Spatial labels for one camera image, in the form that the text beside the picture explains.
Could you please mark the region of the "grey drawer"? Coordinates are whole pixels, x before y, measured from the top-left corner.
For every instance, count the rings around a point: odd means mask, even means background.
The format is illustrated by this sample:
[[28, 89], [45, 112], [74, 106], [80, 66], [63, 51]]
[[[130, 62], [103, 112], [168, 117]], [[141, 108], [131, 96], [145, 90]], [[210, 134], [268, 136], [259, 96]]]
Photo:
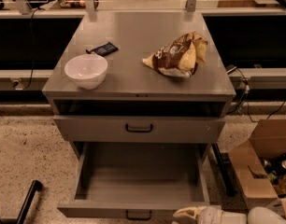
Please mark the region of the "grey drawer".
[[171, 219], [184, 207], [209, 206], [197, 145], [86, 143], [66, 217]]
[[55, 116], [72, 142], [215, 143], [224, 119], [175, 117]]

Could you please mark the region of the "grey metal drawer cabinet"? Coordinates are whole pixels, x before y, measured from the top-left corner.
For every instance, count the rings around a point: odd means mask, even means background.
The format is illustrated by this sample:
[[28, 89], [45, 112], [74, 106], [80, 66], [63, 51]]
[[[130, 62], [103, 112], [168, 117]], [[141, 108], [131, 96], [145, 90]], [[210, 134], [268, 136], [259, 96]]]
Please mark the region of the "grey metal drawer cabinet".
[[[43, 89], [54, 117], [223, 119], [235, 91], [212, 41], [207, 43], [206, 63], [189, 78], [163, 76], [142, 62], [155, 50], [192, 31], [211, 38], [199, 13], [102, 11], [93, 20], [83, 18]], [[107, 41], [118, 51], [107, 56], [105, 80], [90, 91], [79, 88], [65, 74], [65, 64]], [[77, 154], [86, 143], [125, 143], [67, 142]]]

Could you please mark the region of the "grey top drawer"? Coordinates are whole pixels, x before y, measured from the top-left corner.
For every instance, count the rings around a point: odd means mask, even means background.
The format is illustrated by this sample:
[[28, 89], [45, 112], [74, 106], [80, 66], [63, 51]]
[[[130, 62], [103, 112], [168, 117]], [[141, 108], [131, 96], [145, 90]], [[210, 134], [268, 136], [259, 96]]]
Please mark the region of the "grey top drawer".
[[224, 119], [175, 117], [55, 116], [72, 142], [215, 143]]

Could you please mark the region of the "black metal leg right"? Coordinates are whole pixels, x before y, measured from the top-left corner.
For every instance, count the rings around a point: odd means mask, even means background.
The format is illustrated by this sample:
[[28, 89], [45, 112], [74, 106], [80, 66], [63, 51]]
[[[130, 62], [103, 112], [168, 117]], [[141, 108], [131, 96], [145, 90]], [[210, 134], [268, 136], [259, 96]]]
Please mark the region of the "black metal leg right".
[[220, 152], [219, 146], [217, 143], [214, 143], [212, 145], [212, 149], [216, 158], [216, 161], [218, 163], [221, 175], [222, 175], [222, 180], [225, 186], [225, 191], [226, 191], [226, 195], [229, 197], [234, 197], [236, 195], [236, 191], [233, 187], [232, 181], [227, 173], [227, 170], [225, 168], [223, 159], [222, 159], [222, 154]]

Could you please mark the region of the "black metal leg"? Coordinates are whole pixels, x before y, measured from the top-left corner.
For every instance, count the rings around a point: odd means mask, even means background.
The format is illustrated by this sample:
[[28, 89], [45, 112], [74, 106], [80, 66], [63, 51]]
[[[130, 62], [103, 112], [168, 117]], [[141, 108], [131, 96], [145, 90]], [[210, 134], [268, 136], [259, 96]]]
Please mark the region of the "black metal leg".
[[236, 195], [236, 191], [233, 187], [232, 181], [227, 173], [227, 170], [225, 168], [223, 159], [222, 159], [222, 154], [220, 152], [219, 146], [217, 143], [214, 143], [212, 145], [212, 149], [216, 158], [216, 161], [218, 163], [221, 175], [222, 175], [222, 180], [225, 186], [225, 191], [226, 191], [226, 195], [229, 197], [234, 197]]
[[33, 180], [30, 188], [28, 189], [18, 216], [16, 218], [0, 218], [0, 224], [23, 224], [36, 193], [40, 192], [42, 189], [43, 184], [39, 180]]

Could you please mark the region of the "brown yellow chip bag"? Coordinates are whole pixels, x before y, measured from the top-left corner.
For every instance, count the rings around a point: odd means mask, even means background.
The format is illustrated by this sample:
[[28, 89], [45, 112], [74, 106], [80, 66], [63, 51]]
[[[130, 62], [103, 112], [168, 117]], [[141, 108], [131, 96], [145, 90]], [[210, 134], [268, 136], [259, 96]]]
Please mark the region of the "brown yellow chip bag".
[[142, 62], [164, 76], [189, 78], [199, 65], [206, 63], [206, 51], [207, 40], [193, 31], [158, 49]]

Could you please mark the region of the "black metal leg left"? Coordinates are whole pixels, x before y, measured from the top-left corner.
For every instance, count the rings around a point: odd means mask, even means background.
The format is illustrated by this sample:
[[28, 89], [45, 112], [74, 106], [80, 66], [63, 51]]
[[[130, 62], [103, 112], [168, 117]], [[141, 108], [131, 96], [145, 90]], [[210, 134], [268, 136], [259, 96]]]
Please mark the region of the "black metal leg left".
[[18, 216], [16, 218], [0, 218], [0, 224], [23, 224], [36, 193], [40, 192], [42, 189], [43, 184], [39, 180], [33, 180], [30, 188], [28, 189]]

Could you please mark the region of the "white ceramic bowl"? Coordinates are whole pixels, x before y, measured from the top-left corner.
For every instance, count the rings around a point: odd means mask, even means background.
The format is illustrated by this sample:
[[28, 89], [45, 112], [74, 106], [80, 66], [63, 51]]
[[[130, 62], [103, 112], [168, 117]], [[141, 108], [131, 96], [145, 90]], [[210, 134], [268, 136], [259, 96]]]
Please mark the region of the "white ceramic bowl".
[[64, 72], [79, 88], [91, 90], [104, 81], [107, 60], [96, 54], [79, 55], [66, 63]]

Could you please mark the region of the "dark blue snack bar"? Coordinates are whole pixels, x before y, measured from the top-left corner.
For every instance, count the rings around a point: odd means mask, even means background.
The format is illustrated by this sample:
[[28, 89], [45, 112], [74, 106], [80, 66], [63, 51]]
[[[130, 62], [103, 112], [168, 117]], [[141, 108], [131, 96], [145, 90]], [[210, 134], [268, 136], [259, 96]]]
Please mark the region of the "dark blue snack bar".
[[97, 54], [99, 56], [104, 57], [110, 53], [117, 51], [117, 50], [118, 50], [118, 48], [116, 46], [114, 46], [111, 42], [107, 42], [106, 44], [98, 46], [94, 49], [87, 49], [86, 52], [88, 54], [94, 53], [94, 54]]

